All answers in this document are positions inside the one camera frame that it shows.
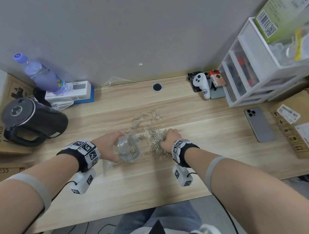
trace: kettle lid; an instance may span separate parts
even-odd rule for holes
[[[6,128],[26,123],[34,114],[35,104],[29,98],[17,98],[8,103],[1,114]]]

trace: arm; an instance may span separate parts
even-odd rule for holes
[[[110,133],[93,141],[101,154],[101,159],[119,162],[112,146],[114,141],[124,134]],[[60,189],[78,171],[78,161],[68,154],[59,154],[21,173],[29,174],[40,180],[53,198]],[[43,209],[44,204],[37,192],[20,180],[4,180],[0,182],[0,219],[1,233],[22,233],[25,228]]]
[[[169,129],[163,149],[181,139]],[[184,159],[206,183],[210,163],[220,155],[189,148]],[[247,233],[309,233],[309,201],[263,171],[233,159],[223,159],[211,176],[212,192]]]

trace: person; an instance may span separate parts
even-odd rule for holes
[[[100,152],[101,159],[119,162],[112,146],[121,132],[103,135],[91,141]],[[182,139],[176,129],[169,129],[164,150],[171,153],[173,144]],[[188,148],[184,160],[236,218],[247,233],[309,233],[309,201],[294,189],[263,171],[242,162],[196,148]],[[210,165],[211,177],[207,175]],[[55,197],[69,179],[79,170],[76,157],[61,153],[22,173],[36,178]],[[1,233],[23,233],[44,209],[39,192],[29,183],[18,179],[0,182]],[[209,227],[200,228],[201,220],[189,202],[157,207],[123,216],[118,233],[215,233]]]

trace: barcode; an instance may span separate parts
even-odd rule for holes
[[[258,21],[262,30],[265,32],[265,34],[268,38],[277,30],[277,27],[269,19],[265,10],[262,10],[259,13],[259,15],[256,17],[256,20]]]
[[[287,109],[286,107],[281,107],[282,109],[286,110],[287,112],[289,112],[291,115],[293,115],[294,117],[298,117],[297,114],[295,114],[293,111]]]

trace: black cable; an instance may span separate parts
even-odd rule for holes
[[[86,228],[85,234],[86,234],[86,232],[87,232],[87,230],[88,230],[88,226],[89,226],[89,222],[88,222],[88,224],[87,224],[87,228]]]
[[[195,172],[190,172],[188,175],[187,175],[187,178],[189,177],[190,174],[196,174]]]
[[[213,195],[214,195],[214,197],[218,200],[218,202],[220,203],[220,205],[222,206],[222,208],[225,210],[227,216],[229,216],[230,221],[231,221],[231,223],[232,223],[232,225],[233,225],[233,227],[234,227],[234,229],[235,229],[236,234],[239,234],[239,233],[238,233],[238,230],[237,230],[237,228],[236,228],[236,225],[234,224],[234,221],[232,220],[232,217],[230,216],[229,212],[227,211],[227,209],[225,208],[225,206],[220,202],[220,200],[217,198],[217,196],[216,196],[215,194],[213,194]]]
[[[106,225],[103,226],[103,228],[106,227],[107,225],[110,225],[110,226],[113,226],[113,227],[116,227],[116,226],[117,226],[117,225],[113,225],[113,224],[106,224]]]
[[[74,225],[74,227],[71,229],[71,231],[73,231],[73,229],[74,229],[75,227],[76,227],[76,224],[75,224],[75,225]],[[69,233],[68,233],[68,234],[70,234],[70,232],[71,232],[71,231],[69,231]]]
[[[67,182],[67,183],[62,187],[62,189],[60,189],[60,191],[56,194],[56,196],[52,199],[52,201],[55,200],[55,198],[59,195],[59,193],[63,190],[63,188],[64,188],[68,183],[71,183],[71,182],[74,182],[75,185],[77,185],[77,183],[76,183],[75,181],[73,181],[73,180]],[[28,229],[33,225],[33,223],[34,223],[34,222],[40,217],[40,215],[44,212],[44,210],[45,210],[45,208],[43,208],[43,209],[38,213],[38,215],[31,221],[31,223],[30,223],[30,224],[26,227],[26,229],[22,232],[22,234],[25,234],[25,233],[28,231]]]

